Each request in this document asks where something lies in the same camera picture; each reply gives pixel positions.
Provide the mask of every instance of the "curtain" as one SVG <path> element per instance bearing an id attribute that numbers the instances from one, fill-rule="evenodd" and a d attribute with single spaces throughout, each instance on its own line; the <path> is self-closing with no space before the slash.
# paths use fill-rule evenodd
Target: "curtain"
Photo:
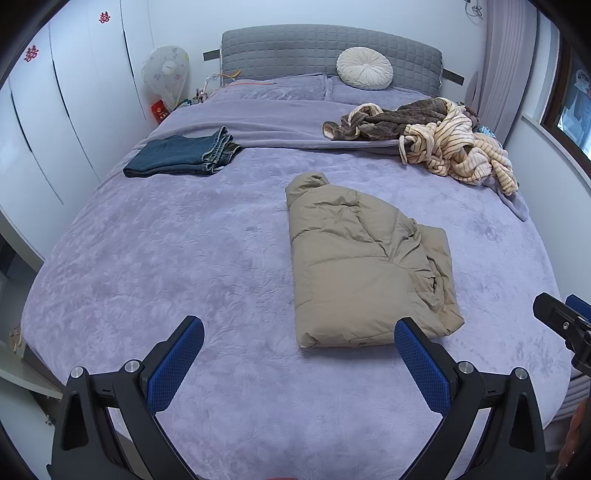
<path id="1" fill-rule="evenodd" d="M 527 0 L 489 0 L 482 70 L 468 84 L 466 104 L 505 142 L 534 59 L 537 10 Z"/>

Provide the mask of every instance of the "metal screw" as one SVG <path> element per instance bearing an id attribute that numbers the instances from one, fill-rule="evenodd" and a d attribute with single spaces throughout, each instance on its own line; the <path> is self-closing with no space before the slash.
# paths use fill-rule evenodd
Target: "metal screw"
<path id="1" fill-rule="evenodd" d="M 463 374 L 471 374 L 474 371 L 474 365 L 470 362 L 460 362 L 457 367 Z"/>
<path id="2" fill-rule="evenodd" d="M 82 367 L 74 367 L 72 369 L 72 371 L 70 372 L 70 376 L 72 378 L 78 378 L 78 377 L 81 377 L 83 373 L 84 373 L 84 369 Z"/>
<path id="3" fill-rule="evenodd" d="M 125 371 L 132 374 L 139 368 L 139 362 L 137 360 L 130 360 L 125 364 Z"/>
<path id="4" fill-rule="evenodd" d="M 525 368 L 516 368 L 515 369 L 515 376 L 520 380 L 525 380 L 528 377 L 527 370 Z"/>

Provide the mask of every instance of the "cable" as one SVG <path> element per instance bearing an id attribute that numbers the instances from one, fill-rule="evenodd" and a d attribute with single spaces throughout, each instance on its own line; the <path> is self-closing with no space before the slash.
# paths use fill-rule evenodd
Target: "cable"
<path id="1" fill-rule="evenodd" d="M 482 18 L 482 7 L 479 5 L 478 0 L 476 0 L 476 5 L 472 5 L 472 11 L 474 12 L 474 15 L 468 13 L 468 2 L 469 0 L 464 0 L 464 10 L 466 11 L 466 15 L 468 17 Z"/>

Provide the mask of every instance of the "white wardrobe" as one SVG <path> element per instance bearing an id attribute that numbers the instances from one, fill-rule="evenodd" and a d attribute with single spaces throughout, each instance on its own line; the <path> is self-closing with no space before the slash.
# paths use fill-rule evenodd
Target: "white wardrobe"
<path id="1" fill-rule="evenodd" d="M 147 0 L 70 0 L 0 90 L 0 213 L 41 260 L 157 126 L 141 79 L 153 48 Z"/>

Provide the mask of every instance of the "white wall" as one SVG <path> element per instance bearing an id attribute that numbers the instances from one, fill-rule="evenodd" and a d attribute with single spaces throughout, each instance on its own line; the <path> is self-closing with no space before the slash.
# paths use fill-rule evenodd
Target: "white wall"
<path id="1" fill-rule="evenodd" d="M 566 150 L 540 126 L 557 58 L 557 30 L 540 16 L 534 67 L 505 148 L 552 263 L 564 300 L 591 301 L 591 180 Z"/>
<path id="2" fill-rule="evenodd" d="M 479 0 L 485 7 L 485 0 Z M 202 53 L 219 48 L 222 34 L 255 25 L 310 23 L 383 31 L 438 48 L 448 70 L 465 77 L 463 86 L 443 80 L 441 94 L 463 100 L 466 86 L 483 61 L 486 21 L 469 18 L 463 0 L 148 0 L 155 46 L 175 44 L 191 61 L 190 91 L 219 71 L 218 60 Z"/>

